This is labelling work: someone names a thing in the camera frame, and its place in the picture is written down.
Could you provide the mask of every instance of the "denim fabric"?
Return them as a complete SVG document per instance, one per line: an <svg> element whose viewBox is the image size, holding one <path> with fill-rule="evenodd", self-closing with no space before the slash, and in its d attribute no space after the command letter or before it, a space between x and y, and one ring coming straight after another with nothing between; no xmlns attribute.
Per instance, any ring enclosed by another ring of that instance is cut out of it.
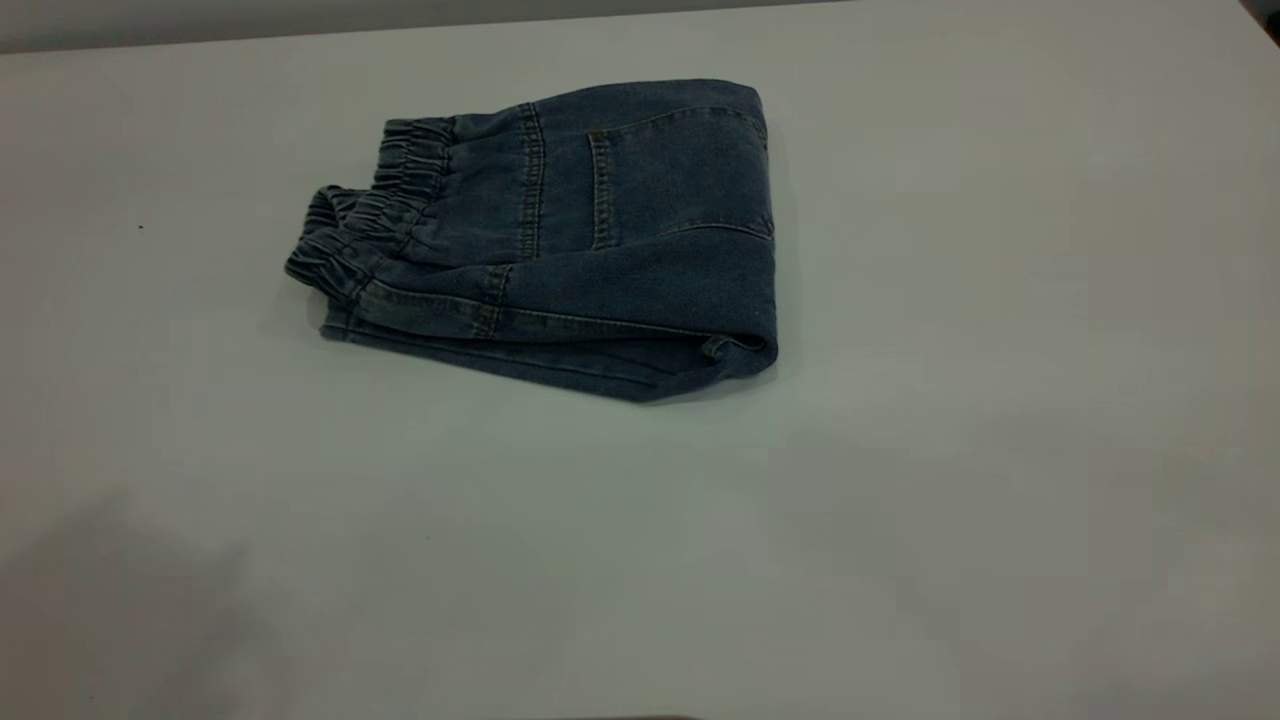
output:
<svg viewBox="0 0 1280 720"><path fill-rule="evenodd" d="M321 188L285 264L321 334L623 400L777 357L754 90L593 87L387 123L372 187Z"/></svg>

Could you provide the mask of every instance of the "back pocket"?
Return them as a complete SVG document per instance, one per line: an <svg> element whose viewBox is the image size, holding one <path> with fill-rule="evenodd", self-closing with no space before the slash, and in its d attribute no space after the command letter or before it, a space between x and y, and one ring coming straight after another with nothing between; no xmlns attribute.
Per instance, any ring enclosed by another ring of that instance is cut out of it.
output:
<svg viewBox="0 0 1280 720"><path fill-rule="evenodd" d="M588 137L593 250L696 228L773 238L765 132L746 113L686 108Z"/></svg>

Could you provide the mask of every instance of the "white surface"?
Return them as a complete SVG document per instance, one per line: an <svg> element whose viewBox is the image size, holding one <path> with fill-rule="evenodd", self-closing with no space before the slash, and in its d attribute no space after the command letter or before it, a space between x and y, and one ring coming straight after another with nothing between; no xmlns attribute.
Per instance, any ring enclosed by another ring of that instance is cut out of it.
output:
<svg viewBox="0 0 1280 720"><path fill-rule="evenodd" d="M1276 60L1199 0L0 58L0 716L1280 717ZM771 120L776 370L319 338L383 119L699 76Z"/></svg>

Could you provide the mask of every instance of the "elastic waistband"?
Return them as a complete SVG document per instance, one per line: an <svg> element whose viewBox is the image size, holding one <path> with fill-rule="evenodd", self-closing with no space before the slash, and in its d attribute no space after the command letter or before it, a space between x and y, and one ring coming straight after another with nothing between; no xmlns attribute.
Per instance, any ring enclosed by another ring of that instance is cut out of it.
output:
<svg viewBox="0 0 1280 720"><path fill-rule="evenodd" d="M401 251L430 215L449 169L452 118L388 120L370 190L328 186L307 208L289 277L352 302L378 265Z"/></svg>

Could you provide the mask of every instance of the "gray background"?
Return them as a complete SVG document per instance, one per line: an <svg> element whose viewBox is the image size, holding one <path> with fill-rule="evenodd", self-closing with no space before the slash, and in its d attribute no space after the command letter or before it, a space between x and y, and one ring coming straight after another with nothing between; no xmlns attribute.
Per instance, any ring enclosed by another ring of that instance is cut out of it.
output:
<svg viewBox="0 0 1280 720"><path fill-rule="evenodd" d="M804 1L815 0L0 0L0 53Z"/></svg>

